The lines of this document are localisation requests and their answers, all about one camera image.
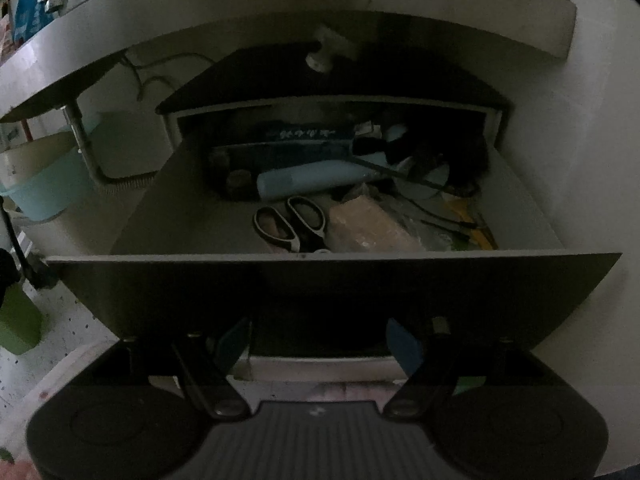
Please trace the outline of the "black-handled scissors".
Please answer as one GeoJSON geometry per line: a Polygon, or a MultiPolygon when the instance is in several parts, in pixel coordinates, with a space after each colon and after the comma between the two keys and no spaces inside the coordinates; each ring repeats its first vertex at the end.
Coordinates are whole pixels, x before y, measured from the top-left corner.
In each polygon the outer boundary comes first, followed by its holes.
{"type": "Polygon", "coordinates": [[[285,214],[273,206],[256,210],[252,225],[257,235],[271,246],[292,254],[327,254],[328,219],[323,209],[303,196],[287,198],[285,214]]]}

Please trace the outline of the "white round knob fixture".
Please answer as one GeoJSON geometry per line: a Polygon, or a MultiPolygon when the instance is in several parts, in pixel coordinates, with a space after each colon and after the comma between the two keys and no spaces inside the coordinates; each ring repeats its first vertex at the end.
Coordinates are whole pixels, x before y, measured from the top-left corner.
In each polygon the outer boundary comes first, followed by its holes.
{"type": "Polygon", "coordinates": [[[318,73],[332,70],[332,58],[335,55],[352,58],[356,52],[356,44],[326,25],[320,25],[314,32],[314,39],[320,44],[317,52],[306,56],[309,68],[318,73]]]}

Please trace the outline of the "tan wrapped packet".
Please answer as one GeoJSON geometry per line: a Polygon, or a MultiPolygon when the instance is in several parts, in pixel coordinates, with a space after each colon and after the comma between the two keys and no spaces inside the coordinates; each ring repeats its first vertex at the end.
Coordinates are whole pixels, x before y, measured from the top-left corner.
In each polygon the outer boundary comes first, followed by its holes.
{"type": "Polygon", "coordinates": [[[326,244],[334,252],[422,252],[423,246],[368,196],[329,210],[326,244]]]}

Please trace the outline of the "light blue plastic basin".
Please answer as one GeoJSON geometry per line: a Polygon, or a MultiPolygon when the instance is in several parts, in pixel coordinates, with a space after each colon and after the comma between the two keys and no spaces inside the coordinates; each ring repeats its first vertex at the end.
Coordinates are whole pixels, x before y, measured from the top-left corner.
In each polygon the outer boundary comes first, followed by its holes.
{"type": "Polygon", "coordinates": [[[70,129],[1,153],[1,196],[32,221],[47,221],[93,191],[70,129]]]}

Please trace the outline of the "green plastic container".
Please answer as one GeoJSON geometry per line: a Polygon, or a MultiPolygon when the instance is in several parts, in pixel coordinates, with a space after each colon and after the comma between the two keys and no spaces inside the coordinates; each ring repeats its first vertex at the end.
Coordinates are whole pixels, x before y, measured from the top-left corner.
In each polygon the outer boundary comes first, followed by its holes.
{"type": "Polygon", "coordinates": [[[0,344],[14,356],[37,347],[41,339],[42,314],[22,289],[11,285],[4,294],[0,315],[0,344]]]}

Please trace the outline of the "dark drawer with front panel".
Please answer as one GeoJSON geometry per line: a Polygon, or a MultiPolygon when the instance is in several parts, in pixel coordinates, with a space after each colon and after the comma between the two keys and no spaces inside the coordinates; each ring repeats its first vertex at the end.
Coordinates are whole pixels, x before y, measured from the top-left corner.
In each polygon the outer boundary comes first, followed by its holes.
{"type": "Polygon", "coordinates": [[[266,356],[354,356],[389,318],[441,318],[530,348],[620,260],[562,246],[484,110],[288,102],[176,126],[111,250],[49,260],[124,339],[247,324],[266,356]]]}

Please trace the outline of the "blue carton on counter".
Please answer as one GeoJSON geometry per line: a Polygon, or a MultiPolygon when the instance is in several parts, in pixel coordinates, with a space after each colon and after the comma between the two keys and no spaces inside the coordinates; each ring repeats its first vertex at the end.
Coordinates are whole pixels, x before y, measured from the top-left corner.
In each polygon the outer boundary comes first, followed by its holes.
{"type": "Polygon", "coordinates": [[[17,0],[13,15],[13,42],[17,47],[38,34],[53,21],[38,0],[17,0]]]}

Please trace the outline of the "white plastic stool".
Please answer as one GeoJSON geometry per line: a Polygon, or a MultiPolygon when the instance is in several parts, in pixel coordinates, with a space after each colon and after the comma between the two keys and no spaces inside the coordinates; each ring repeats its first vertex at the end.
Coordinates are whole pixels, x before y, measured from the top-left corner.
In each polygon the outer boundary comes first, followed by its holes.
{"type": "Polygon", "coordinates": [[[303,359],[244,356],[232,368],[247,382],[403,382],[406,373],[392,356],[303,359]]]}

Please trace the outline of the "yellow-handled tool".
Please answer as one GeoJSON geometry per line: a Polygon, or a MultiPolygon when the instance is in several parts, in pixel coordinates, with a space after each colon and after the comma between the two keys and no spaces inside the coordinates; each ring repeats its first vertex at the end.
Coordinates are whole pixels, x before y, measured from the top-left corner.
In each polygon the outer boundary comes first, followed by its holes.
{"type": "Polygon", "coordinates": [[[446,201],[447,207],[456,214],[471,234],[472,239],[483,250],[497,250],[498,244],[482,215],[474,209],[473,203],[462,198],[446,201]]]}

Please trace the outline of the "metal drain pipe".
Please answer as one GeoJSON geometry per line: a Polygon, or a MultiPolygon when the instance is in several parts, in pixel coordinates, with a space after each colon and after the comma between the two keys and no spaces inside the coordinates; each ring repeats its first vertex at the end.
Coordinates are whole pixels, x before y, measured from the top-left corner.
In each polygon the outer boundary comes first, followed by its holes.
{"type": "Polygon", "coordinates": [[[89,177],[98,188],[102,188],[107,193],[117,193],[120,191],[135,190],[145,188],[150,185],[157,176],[156,171],[148,171],[143,174],[133,174],[127,177],[112,177],[106,174],[100,166],[94,154],[90,136],[82,122],[82,114],[76,101],[68,102],[61,107],[66,124],[78,147],[78,152],[85,163],[89,177]]]}

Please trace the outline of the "black box with white text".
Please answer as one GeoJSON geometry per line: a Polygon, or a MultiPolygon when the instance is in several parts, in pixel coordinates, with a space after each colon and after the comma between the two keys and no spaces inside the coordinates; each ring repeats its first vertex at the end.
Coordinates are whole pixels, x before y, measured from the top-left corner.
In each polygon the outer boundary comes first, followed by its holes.
{"type": "Polygon", "coordinates": [[[341,148],[355,135],[355,119],[348,115],[278,106],[208,110],[178,117],[177,126],[191,148],[231,157],[341,148]]]}

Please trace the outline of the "grey counter top shelf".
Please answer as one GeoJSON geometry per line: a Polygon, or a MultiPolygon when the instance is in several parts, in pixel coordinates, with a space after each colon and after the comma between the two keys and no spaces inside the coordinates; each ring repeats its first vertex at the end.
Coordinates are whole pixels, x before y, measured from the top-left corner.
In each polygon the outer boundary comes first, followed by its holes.
{"type": "Polygon", "coordinates": [[[88,0],[56,18],[1,67],[1,117],[32,118],[78,96],[99,62],[136,44],[209,23],[273,13],[352,11],[432,18],[503,36],[565,58],[570,0],[88,0]]]}

